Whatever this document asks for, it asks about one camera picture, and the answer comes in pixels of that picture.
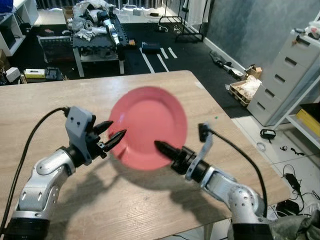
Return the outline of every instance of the black floor mat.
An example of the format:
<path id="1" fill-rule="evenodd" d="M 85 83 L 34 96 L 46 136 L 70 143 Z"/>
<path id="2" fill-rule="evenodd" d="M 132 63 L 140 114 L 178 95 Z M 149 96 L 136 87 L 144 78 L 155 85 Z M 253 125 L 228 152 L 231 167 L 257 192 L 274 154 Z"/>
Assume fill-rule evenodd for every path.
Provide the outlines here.
<path id="1" fill-rule="evenodd" d="M 162 56 L 169 71 L 189 70 L 202 83 L 205 89 L 218 102 L 230 118 L 239 118 L 251 115 L 239 101 L 235 100 L 226 90 L 225 85 L 236 82 L 223 69 L 217 67 L 209 56 L 210 48 L 204 43 L 182 43 L 175 42 L 176 33 L 171 31 L 174 23 L 163 23 L 170 29 L 169 32 L 156 32 L 157 23 L 127 23 L 123 24 L 124 30 L 129 38 L 134 38 L 141 46 L 141 42 L 157 42 L 165 49 L 169 59 Z M 20 71 L 27 68 L 41 69 L 48 66 L 58 67 L 64 75 L 70 79 L 79 79 L 76 62 L 61 62 L 47 64 L 44 62 L 43 51 L 38 43 L 37 35 L 44 36 L 45 29 L 55 32 L 56 36 L 66 29 L 65 25 L 41 25 L 33 27 L 30 34 L 13 57 L 9 58 L 12 66 L 18 67 Z M 168 51 L 172 48 L 178 58 Z M 127 49 L 124 63 L 126 75 L 147 74 L 150 70 L 145 63 L 139 48 Z M 156 55 L 147 55 L 155 72 L 165 72 Z M 85 78 L 113 77 L 119 76 L 119 63 L 90 62 L 83 63 Z"/>

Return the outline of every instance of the clothes rack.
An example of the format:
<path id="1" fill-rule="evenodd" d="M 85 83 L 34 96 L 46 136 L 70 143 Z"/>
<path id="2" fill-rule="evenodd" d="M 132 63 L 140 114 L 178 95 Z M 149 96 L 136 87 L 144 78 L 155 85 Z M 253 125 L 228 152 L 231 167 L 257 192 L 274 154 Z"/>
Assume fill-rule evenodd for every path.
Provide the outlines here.
<path id="1" fill-rule="evenodd" d="M 188 13 L 188 9 L 189 9 L 189 1 L 187 2 L 186 4 L 186 11 L 185 11 L 185 14 L 184 14 L 184 21 L 182 19 L 182 17 L 180 16 L 180 9 L 181 9 L 181 3 L 182 3 L 182 0 L 180 0 L 180 3 L 179 3 L 179 11 L 178 11 L 178 15 L 177 16 L 166 16 L 166 13 L 167 13 L 167 3 L 168 3 L 168 0 L 165 1 L 165 9 L 164 9 L 164 16 L 162 16 L 160 19 L 159 19 L 159 25 L 161 24 L 161 20 L 162 19 L 174 19 L 177 23 L 180 23 L 182 25 L 182 31 L 181 33 L 179 33 L 176 37 L 175 37 L 175 42 L 178 42 L 179 38 L 181 38 L 182 36 L 195 36 L 193 38 L 189 38 L 190 40 L 192 40 L 191 42 L 203 42 L 204 41 L 204 38 L 205 36 L 200 32 L 201 31 L 201 28 L 202 28 L 202 24 L 200 25 L 200 28 L 199 28 L 199 32 L 196 32 L 194 31 L 193 29 L 189 29 L 186 27 L 186 19 L 187 19 L 187 13 Z M 208 4 L 208 0 L 205 1 L 205 7 L 204 7 L 204 11 L 206 11 L 206 7 L 207 7 L 207 4 Z"/>

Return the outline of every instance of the black metal stand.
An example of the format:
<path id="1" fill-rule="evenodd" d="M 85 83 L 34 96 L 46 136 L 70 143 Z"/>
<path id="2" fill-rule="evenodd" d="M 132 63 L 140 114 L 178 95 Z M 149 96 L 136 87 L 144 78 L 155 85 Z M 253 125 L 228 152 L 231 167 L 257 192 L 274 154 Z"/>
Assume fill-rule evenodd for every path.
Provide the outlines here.
<path id="1" fill-rule="evenodd" d="M 200 33 L 202 24 L 200 25 L 199 32 L 195 32 L 195 31 L 193 31 L 193 30 L 191 30 L 189 28 L 186 28 L 186 19 L 187 19 L 188 7 L 189 7 L 189 0 L 188 0 L 188 2 L 186 4 L 186 11 L 185 11 L 185 14 L 184 14 L 184 21 L 183 21 L 182 17 L 180 16 L 181 2 L 182 2 L 182 0 L 180 0 L 180 3 L 179 3 L 178 16 L 166 16 L 167 3 L 168 3 L 168 0 L 166 0 L 165 1 L 164 16 L 162 16 L 159 19 L 159 23 L 158 24 L 161 24 L 161 19 L 170 19 L 170 18 L 172 18 L 172 19 L 176 20 L 176 18 L 178 18 L 178 19 L 180 19 L 180 22 L 177 22 L 177 23 L 181 23 L 181 24 L 183 23 L 183 27 L 182 27 L 182 32 L 175 37 L 175 42 L 178 42 L 179 38 L 181 38 L 182 36 L 195 36 L 193 38 L 189 38 L 190 40 L 192 40 L 190 42 L 203 42 L 205 36 L 202 33 Z"/>

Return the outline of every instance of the wooden table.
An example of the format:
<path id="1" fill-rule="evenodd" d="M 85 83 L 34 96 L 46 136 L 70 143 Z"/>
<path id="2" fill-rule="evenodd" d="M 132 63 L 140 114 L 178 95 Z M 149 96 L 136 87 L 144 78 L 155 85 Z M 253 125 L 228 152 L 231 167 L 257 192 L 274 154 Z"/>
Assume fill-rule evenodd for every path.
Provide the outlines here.
<path id="1" fill-rule="evenodd" d="M 214 121 L 214 129 L 241 147 L 260 168 L 268 203 L 289 198 L 287 185 L 196 77 L 190 71 L 176 71 L 0 87 L 1 216 L 24 144 L 42 116 L 54 108 L 75 105 L 96 114 L 99 123 L 109 118 L 118 99 L 142 86 L 164 88 L 179 99 L 188 120 L 186 146 L 199 151 L 198 123 Z M 68 146 L 65 121 L 62 113 L 56 113 L 39 128 L 12 205 L 32 166 L 60 146 Z M 253 167 L 220 139 L 214 137 L 205 160 L 261 194 Z M 194 182 L 186 182 L 169 166 L 143 172 L 126 168 L 112 157 L 97 158 L 91 165 L 78 168 L 62 187 L 54 214 L 48 239 L 68 240 L 154 240 L 231 217 L 223 203 Z"/>

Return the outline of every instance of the red plate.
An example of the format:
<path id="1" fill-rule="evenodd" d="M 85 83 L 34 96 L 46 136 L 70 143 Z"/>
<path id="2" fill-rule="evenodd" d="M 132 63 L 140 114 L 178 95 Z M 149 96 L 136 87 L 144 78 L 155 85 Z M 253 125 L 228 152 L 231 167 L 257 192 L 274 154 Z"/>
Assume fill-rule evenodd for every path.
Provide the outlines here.
<path id="1" fill-rule="evenodd" d="M 171 163 L 155 147 L 165 141 L 181 148 L 187 138 L 187 118 L 178 100 L 158 87 L 140 87 L 129 91 L 113 107 L 109 135 L 127 129 L 112 153 L 126 166 L 137 170 L 155 170 Z"/>

